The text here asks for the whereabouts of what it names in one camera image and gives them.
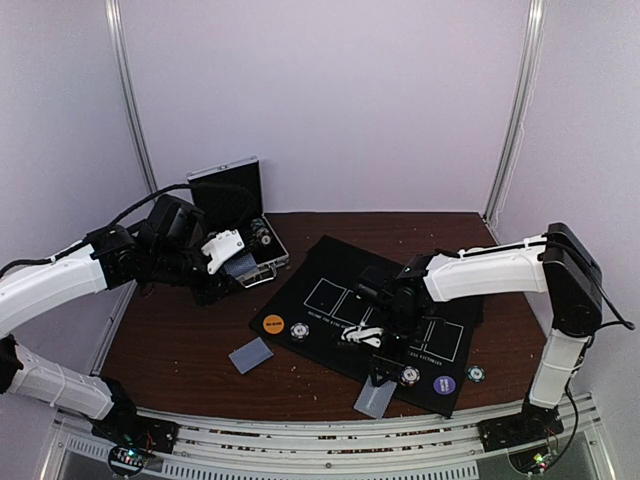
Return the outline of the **blue white chip stack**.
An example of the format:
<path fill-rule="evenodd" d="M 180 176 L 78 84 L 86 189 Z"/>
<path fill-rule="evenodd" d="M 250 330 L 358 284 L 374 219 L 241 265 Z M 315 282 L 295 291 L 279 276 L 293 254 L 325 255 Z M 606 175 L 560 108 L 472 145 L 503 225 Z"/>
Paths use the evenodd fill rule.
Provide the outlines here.
<path fill-rule="evenodd" d="M 310 327 L 308 324 L 298 322 L 290 327 L 290 337 L 294 342 L 303 342 L 310 335 Z"/>

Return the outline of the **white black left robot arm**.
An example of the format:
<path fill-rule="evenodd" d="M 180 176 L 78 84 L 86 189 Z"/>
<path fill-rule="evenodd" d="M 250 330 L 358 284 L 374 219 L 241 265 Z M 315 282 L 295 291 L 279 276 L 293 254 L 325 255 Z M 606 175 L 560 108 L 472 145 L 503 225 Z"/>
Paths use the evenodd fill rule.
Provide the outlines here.
<path fill-rule="evenodd" d="M 190 289 L 208 304 L 227 288 L 224 264 L 245 246 L 226 230 L 193 246 L 155 247 L 120 226 L 96 231 L 66 251 L 23 260 L 1 279 L 1 391 L 80 414 L 114 443 L 148 437 L 150 420 L 116 380 L 90 374 L 88 354 L 108 301 L 130 283 Z M 80 327 L 79 334 L 73 328 Z"/>

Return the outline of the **purple small blind button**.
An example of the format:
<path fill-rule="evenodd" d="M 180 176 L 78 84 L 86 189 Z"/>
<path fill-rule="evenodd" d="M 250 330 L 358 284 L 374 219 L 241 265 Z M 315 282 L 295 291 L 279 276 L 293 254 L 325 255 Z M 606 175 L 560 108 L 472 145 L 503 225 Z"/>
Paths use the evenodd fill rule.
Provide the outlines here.
<path fill-rule="evenodd" d="M 456 380 L 448 375 L 441 375 L 433 381 L 433 390 L 440 396 L 452 395 L 457 389 Z"/>

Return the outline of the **poker chip stack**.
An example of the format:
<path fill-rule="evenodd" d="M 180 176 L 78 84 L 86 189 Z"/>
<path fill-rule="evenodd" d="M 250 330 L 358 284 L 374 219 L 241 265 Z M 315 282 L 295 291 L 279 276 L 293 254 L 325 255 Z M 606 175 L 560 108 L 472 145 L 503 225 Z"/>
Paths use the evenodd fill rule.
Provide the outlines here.
<path fill-rule="evenodd" d="M 406 365 L 398 375 L 399 383 L 407 388 L 414 387 L 421 379 L 420 371 L 417 367 Z"/>

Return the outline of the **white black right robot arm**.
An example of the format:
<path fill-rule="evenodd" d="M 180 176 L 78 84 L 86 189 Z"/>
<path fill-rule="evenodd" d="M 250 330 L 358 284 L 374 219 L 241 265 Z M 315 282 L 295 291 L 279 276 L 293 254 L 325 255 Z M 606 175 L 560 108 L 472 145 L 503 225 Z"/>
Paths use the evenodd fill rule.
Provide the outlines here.
<path fill-rule="evenodd" d="M 560 402 L 603 327 L 602 270 L 572 229 L 551 223 L 512 243 L 418 254 L 399 272 L 365 269 L 356 287 L 383 314 L 375 330 L 376 374 L 398 374 L 395 355 L 405 353 L 421 322 L 440 308 L 467 300 L 520 296 L 546 298 L 551 320 L 520 409 L 478 425 L 487 450 L 559 434 Z"/>

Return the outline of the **blue playing card deck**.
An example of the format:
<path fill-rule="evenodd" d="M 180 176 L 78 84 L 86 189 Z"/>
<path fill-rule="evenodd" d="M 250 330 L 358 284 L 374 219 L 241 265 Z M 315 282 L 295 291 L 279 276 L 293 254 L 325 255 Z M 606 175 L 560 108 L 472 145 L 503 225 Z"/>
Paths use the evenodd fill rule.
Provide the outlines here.
<path fill-rule="evenodd" d="M 228 275 L 238 280 L 258 271 L 258 264 L 254 256 L 249 253 L 227 260 L 224 264 L 224 270 Z"/>

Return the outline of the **single green poker chip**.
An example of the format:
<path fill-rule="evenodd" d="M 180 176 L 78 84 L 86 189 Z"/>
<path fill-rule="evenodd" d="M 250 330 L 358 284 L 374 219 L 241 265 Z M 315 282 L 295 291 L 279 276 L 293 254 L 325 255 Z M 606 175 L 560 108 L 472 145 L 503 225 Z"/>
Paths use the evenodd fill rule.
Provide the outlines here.
<path fill-rule="evenodd" d="M 471 382 L 480 383 L 486 379 L 486 372 L 482 367 L 474 365 L 468 368 L 467 376 Z"/>

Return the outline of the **orange big blind button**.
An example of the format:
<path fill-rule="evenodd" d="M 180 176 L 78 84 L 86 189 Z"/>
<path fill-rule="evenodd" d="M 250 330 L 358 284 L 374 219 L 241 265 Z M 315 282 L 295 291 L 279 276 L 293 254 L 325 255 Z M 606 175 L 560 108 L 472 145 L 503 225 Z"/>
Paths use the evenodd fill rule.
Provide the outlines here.
<path fill-rule="evenodd" d="M 269 335 L 279 335 L 285 330 L 285 321 L 279 315 L 270 314 L 263 319 L 262 327 Z"/>

